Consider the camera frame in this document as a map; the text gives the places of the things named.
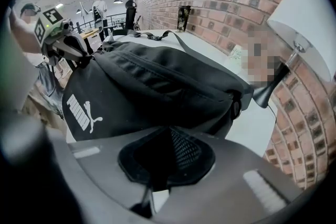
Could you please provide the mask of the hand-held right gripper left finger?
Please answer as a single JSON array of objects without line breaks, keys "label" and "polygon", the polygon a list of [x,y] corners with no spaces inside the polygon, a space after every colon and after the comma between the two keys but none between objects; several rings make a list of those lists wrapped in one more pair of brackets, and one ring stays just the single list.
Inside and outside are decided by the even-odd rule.
[{"label": "hand-held right gripper left finger", "polygon": [[75,143],[67,143],[59,130],[49,130],[56,162],[79,205],[83,224],[168,224],[130,210],[141,202],[145,186],[129,181],[118,164],[124,146],[157,130],[158,126]]}]

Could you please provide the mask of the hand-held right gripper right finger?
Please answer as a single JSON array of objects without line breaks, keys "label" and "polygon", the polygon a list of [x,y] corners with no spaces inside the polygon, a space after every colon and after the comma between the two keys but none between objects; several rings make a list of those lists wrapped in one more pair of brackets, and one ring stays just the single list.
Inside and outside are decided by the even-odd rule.
[{"label": "hand-held right gripper right finger", "polygon": [[249,148],[187,132],[212,148],[215,163],[194,185],[173,187],[155,224],[252,224],[284,209],[303,191]]}]

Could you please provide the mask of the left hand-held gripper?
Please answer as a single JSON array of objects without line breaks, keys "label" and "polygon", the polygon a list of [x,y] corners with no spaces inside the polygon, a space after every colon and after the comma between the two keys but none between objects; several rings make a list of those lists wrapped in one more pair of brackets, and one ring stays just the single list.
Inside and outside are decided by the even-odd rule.
[{"label": "left hand-held gripper", "polygon": [[61,58],[71,69],[83,69],[89,64],[92,48],[87,39],[74,34],[73,30],[71,21],[56,8],[37,13],[34,35],[50,64],[55,65]]}]

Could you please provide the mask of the black Puma bag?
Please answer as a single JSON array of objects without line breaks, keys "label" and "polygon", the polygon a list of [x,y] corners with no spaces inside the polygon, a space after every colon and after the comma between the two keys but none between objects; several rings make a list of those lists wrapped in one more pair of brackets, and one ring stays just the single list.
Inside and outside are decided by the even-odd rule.
[{"label": "black Puma bag", "polygon": [[73,71],[62,108],[75,141],[156,126],[225,135],[252,95],[246,81],[182,41],[176,49],[109,40]]}]

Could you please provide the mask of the person's left forearm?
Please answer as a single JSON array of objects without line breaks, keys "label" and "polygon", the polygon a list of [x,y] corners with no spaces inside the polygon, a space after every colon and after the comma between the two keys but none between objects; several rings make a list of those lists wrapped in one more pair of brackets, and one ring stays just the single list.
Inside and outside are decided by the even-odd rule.
[{"label": "person's left forearm", "polygon": [[17,17],[13,9],[9,14],[9,24],[11,31],[23,52],[33,54],[41,53],[40,45],[34,31],[26,22]]}]

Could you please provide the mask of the person's beige patterned shirt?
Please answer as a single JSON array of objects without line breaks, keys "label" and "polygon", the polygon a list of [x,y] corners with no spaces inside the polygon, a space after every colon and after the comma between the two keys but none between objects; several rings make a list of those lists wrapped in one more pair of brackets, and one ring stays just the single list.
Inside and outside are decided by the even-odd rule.
[{"label": "person's beige patterned shirt", "polygon": [[62,112],[63,87],[50,66],[41,54],[24,53],[28,61],[38,71],[38,77],[24,103],[22,113],[40,120],[47,127],[58,129],[63,136],[67,134],[67,126]]}]

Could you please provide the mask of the black metal railing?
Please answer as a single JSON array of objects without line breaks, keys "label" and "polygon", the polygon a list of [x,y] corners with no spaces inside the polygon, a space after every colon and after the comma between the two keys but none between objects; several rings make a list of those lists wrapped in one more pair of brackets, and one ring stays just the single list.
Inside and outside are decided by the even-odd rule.
[{"label": "black metal railing", "polygon": [[[121,28],[124,29],[125,27],[125,16],[126,13],[121,14],[114,14],[114,15],[108,15],[107,16],[107,28]],[[94,20],[86,20],[84,23],[74,23],[73,28],[76,33],[82,33],[85,29],[95,28],[95,21]]]}]

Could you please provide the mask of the black office chair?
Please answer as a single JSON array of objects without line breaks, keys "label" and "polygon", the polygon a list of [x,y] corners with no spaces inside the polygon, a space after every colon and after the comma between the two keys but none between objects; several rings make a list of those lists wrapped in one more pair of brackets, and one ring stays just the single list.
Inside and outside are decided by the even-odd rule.
[{"label": "black office chair", "polygon": [[128,0],[125,3],[126,8],[126,18],[123,29],[117,29],[112,32],[112,36],[117,35],[137,35],[137,32],[134,30],[134,19],[137,11],[137,4],[134,0]]}]

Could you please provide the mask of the white desk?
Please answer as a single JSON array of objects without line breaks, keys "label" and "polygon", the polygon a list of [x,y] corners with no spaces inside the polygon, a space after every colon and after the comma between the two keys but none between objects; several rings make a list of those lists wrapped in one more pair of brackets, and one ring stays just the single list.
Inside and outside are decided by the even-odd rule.
[{"label": "white desk", "polygon": [[[172,30],[153,30],[137,35],[110,36],[105,42],[109,40],[133,41],[150,47],[167,46],[176,49],[180,49],[180,41],[182,41],[192,50],[227,68],[252,87],[251,80],[243,70],[243,67],[239,73],[234,72],[234,69],[232,69],[227,62],[229,55],[224,54],[219,49],[216,49],[207,42],[189,33],[178,33]],[[242,51],[242,62],[244,62],[244,59],[244,51]],[[266,108],[261,108],[253,98],[251,98],[248,108],[242,111],[240,116],[233,121],[229,132],[225,135],[217,134],[215,136],[222,136],[228,140],[239,143],[261,156],[269,144],[276,122],[276,113],[277,109],[273,104]]]}]

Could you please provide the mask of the dark patterned tumbler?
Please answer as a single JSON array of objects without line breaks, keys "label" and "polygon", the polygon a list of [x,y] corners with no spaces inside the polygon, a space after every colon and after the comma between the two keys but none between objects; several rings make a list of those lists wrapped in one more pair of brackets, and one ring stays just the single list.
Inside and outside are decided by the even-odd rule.
[{"label": "dark patterned tumbler", "polygon": [[178,8],[177,31],[183,32],[186,30],[188,17],[191,11],[191,6],[180,6]]}]

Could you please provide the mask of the white paper cup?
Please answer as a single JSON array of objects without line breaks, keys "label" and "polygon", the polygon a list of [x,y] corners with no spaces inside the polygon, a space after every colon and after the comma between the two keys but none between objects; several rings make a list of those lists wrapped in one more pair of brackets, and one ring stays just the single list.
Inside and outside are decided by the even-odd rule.
[{"label": "white paper cup", "polygon": [[228,56],[228,64],[234,69],[234,72],[239,73],[242,69],[242,47],[240,45],[236,45]]}]

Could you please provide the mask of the white shade table lamp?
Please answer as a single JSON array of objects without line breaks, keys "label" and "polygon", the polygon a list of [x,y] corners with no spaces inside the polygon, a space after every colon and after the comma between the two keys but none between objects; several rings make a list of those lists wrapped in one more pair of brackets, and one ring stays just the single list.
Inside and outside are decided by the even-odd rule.
[{"label": "white shade table lamp", "polygon": [[266,108],[270,96],[302,59],[320,79],[331,82],[336,75],[336,11],[329,0],[281,0],[267,20],[273,32],[291,48],[289,59],[279,64],[266,86],[254,90],[253,99]]}]

